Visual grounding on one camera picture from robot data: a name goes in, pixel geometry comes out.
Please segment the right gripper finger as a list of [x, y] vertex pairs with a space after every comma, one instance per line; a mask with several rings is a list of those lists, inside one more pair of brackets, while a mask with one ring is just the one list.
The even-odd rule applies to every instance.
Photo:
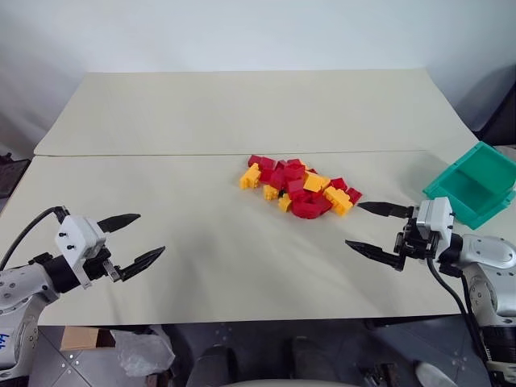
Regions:
[[411, 218], [413, 216], [412, 206], [400, 206], [389, 202], [359, 202], [357, 206], [384, 217]]
[[405, 258], [402, 256], [384, 252], [381, 248], [369, 243], [346, 239], [345, 244], [370, 260], [374, 260], [382, 264], [387, 264], [397, 271], [402, 271], [404, 269]]

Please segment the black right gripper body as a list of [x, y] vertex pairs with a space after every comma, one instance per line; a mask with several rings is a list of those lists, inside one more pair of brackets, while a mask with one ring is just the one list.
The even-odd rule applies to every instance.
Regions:
[[434, 259], [439, 233], [431, 230], [431, 205], [395, 206], [394, 215], [408, 219], [403, 231], [397, 234], [394, 252], [420, 260]]

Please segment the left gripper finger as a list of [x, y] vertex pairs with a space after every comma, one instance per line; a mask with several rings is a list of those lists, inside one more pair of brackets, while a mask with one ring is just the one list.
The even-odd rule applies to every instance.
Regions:
[[137, 257], [132, 264], [130, 264], [126, 268], [120, 269], [120, 280], [127, 281], [135, 275], [146, 270], [160, 257], [164, 250], [165, 246], [159, 247], [144, 253], [142, 256]]
[[113, 233], [140, 218], [140, 214], [121, 214], [98, 221], [98, 226], [104, 233]]

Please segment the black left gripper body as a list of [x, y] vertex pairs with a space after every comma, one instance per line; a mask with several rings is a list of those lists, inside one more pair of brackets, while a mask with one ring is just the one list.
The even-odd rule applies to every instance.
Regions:
[[90, 281], [100, 279], [101, 277], [109, 277], [113, 282], [122, 280], [119, 266], [114, 266], [110, 261], [110, 257], [110, 250], [103, 246], [96, 256], [85, 260], [82, 268]]

